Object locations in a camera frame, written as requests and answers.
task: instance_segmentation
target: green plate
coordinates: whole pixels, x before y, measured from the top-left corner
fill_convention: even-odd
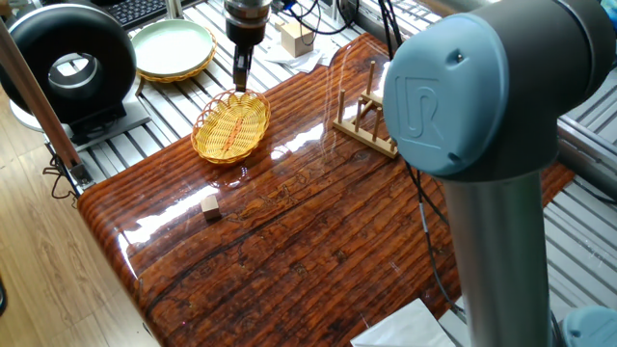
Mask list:
[[[137,69],[152,77],[191,72],[203,65],[213,47],[205,28],[183,19],[151,24],[135,35],[132,42]]]

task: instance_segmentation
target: small box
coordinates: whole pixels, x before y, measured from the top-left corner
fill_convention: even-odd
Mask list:
[[[313,32],[300,23],[293,22],[281,27],[281,45],[294,58],[312,51]]]
[[[281,30],[281,28],[285,25],[284,20],[282,19],[277,19],[277,21],[274,23],[274,28],[277,29],[278,31]]]
[[[203,217],[205,217],[206,220],[221,217],[219,203],[216,201],[215,196],[207,196],[201,200],[201,212],[203,212]]]

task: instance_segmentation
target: wicker basket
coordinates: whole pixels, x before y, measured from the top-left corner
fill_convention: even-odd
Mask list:
[[[144,78],[147,81],[150,82],[159,82],[159,83],[172,83],[172,82],[178,82],[178,81],[184,81],[187,78],[193,77],[193,76],[197,76],[203,69],[205,69],[206,67],[208,67],[208,65],[210,64],[210,62],[212,62],[212,59],[214,59],[214,54],[216,53],[216,48],[218,46],[218,43],[216,41],[216,37],[214,36],[214,33],[212,33],[212,31],[208,28],[205,28],[205,30],[208,31],[208,33],[210,33],[210,37],[212,38],[212,50],[210,51],[210,54],[208,55],[208,58],[205,60],[205,62],[203,62],[203,64],[201,64],[200,67],[187,72],[183,75],[179,75],[179,76],[172,76],[172,77],[154,77],[154,76],[150,76],[148,74],[145,74],[141,71],[137,71],[137,75]]]
[[[193,126],[191,143],[201,158],[231,164],[251,154],[269,122],[270,103],[262,94],[229,90],[205,105]]]

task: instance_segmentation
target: glossy wooden tabletop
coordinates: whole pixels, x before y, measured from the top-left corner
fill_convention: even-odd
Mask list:
[[[332,129],[339,89],[351,117],[373,60],[380,89],[386,49],[362,35],[330,67],[268,91],[270,127],[242,163],[209,164],[184,138],[81,197],[82,216],[161,343],[348,345],[415,298],[438,316],[447,309],[402,159]],[[553,166],[545,201],[571,179]],[[423,184],[445,212],[436,183]],[[201,214],[210,194],[219,220]],[[434,213],[428,222],[456,298],[449,233]]]

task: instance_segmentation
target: computer keyboard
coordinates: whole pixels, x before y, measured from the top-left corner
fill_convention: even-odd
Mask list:
[[[182,6],[192,2],[195,0],[182,1]],[[124,0],[115,5],[102,6],[102,8],[117,19],[124,30],[140,26],[167,11],[164,0]]]

